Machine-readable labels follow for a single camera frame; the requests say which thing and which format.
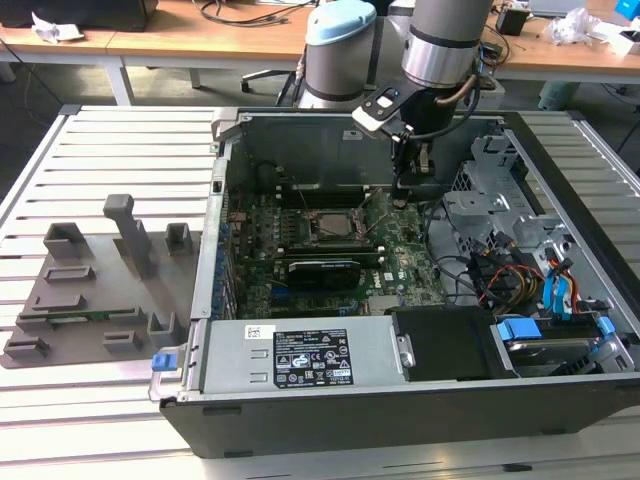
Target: motherboard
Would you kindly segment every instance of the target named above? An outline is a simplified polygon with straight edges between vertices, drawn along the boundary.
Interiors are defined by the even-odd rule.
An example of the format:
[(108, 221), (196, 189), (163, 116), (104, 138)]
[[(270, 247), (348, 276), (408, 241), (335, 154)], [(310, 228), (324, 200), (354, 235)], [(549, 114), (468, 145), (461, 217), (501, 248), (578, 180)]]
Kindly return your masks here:
[(423, 223), (416, 205), (399, 209), (381, 188), (230, 196), (236, 317), (382, 315), (444, 303)]

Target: power supply label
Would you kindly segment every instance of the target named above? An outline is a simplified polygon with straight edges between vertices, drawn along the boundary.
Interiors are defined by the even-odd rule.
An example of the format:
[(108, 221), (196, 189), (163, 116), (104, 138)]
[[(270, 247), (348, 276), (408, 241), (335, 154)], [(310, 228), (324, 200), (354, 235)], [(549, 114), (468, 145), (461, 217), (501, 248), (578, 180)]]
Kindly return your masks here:
[(274, 332), (273, 352), (278, 388), (353, 385), (346, 330)]

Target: green circuit board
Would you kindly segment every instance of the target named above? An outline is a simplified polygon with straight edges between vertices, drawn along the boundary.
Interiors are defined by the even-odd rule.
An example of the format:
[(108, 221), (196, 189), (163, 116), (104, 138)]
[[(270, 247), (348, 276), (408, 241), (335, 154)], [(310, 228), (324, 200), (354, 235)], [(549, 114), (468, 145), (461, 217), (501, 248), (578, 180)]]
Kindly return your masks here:
[[(241, 202), (232, 199), (230, 204), (240, 206), (230, 212), (238, 318), (380, 315), (394, 306), (445, 301), (442, 285), (434, 277), (425, 253), (420, 233), (423, 220), (417, 207), (409, 204), (398, 210), (387, 192), (375, 192), (358, 211), (287, 209), (275, 196), (268, 195), (245, 195)], [(354, 224), (360, 228), (359, 234)], [(282, 245), (292, 238), (301, 246), (365, 243), (380, 252), (375, 258), (381, 261), (373, 268), (362, 268), (355, 288), (292, 292), (285, 273), (290, 261), (280, 255)], [(332, 254), (318, 253), (308, 260), (332, 258)]]

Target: wooden desk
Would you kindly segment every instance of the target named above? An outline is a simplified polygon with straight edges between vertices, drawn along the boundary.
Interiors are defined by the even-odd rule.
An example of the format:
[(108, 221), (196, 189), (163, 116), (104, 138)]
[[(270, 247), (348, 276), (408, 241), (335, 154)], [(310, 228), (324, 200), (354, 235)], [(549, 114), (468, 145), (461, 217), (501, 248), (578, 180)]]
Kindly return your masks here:
[[(589, 0), (592, 15), (619, 25), (629, 22), (615, 12), (615, 0)], [(492, 15), (488, 25), (495, 24)], [(519, 80), (573, 80), (580, 82), (638, 83), (640, 81), (640, 55), (619, 57), (608, 50), (606, 44), (593, 40), (591, 46), (579, 43), (555, 46), (539, 38), (549, 20), (529, 20), (519, 37), (507, 36), (511, 54), (507, 63), (499, 67), (498, 78)], [(504, 42), (489, 30), (483, 40), (498, 45)]]
[[(40, 40), (30, 28), (5, 28), (0, 26), (0, 38), (16, 53), (71, 53), (98, 54), (107, 53), (107, 44), (116, 33), (112, 30), (83, 30), (84, 38), (57, 45)], [(0, 44), (0, 51), (6, 50)]]
[[(227, 3), (221, 15), (240, 20), (265, 15), (282, 7)], [(291, 13), (288, 24), (264, 28), (238, 28), (204, 18), (190, 0), (161, 0), (143, 33), (117, 32), (110, 55), (188, 56), (298, 61), (311, 8)]]
[[(223, 8), (229, 19), (252, 18), (277, 10), (277, 6), (235, 3)], [(614, 12), (616, 0), (588, 0), (597, 17), (625, 22)], [(199, 85), (198, 68), (295, 69), (304, 48), (310, 8), (289, 16), (290, 23), (266, 28), (237, 28), (203, 18), (190, 0), (160, 0), (146, 32), (86, 31), (84, 41), (51, 45), (29, 29), (0, 28), (0, 35), (19, 55), (31, 63), (100, 65), (106, 69), (119, 105), (133, 99), (127, 66), (180, 67), (191, 71), (192, 86)], [(488, 20), (495, 23), (496, 16)], [(508, 37), (511, 55), (497, 71), (498, 78), (521, 80), (569, 80), (578, 82), (640, 83), (640, 56), (617, 57), (598, 41), (556, 47), (538, 38), (548, 20), (525, 24), (519, 37)], [(485, 32), (484, 40), (502, 41)], [(389, 64), (400, 73), (402, 39)], [(0, 47), (0, 61), (14, 61)]]

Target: gray floor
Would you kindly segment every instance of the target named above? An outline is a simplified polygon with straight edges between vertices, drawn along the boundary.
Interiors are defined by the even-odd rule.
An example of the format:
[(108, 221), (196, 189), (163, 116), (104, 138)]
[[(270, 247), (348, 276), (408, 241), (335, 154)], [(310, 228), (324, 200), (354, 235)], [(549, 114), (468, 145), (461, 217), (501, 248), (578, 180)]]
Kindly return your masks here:
[[(4, 197), (46, 132), (59, 107), (35, 78), (29, 82), (25, 68), (16, 69), (13, 84), (0, 84), (0, 198)], [(39, 65), (36, 73), (64, 103), (113, 105), (104, 71), (96, 67)], [(184, 69), (134, 67), (129, 75), (138, 105), (273, 105), (283, 77), (258, 80), (255, 92), (240, 92), (239, 78), (249, 72), (203, 70), (200, 90), (193, 90)], [(503, 81), (507, 90), (505, 109), (537, 108), (540, 82)], [(625, 96), (613, 96), (599, 84), (583, 84), (570, 109), (582, 112), (600, 135), (615, 149), (631, 126), (640, 121), (634, 113), (640, 105), (640, 88)], [(640, 130), (629, 140), (621, 156), (633, 168), (640, 168)]]

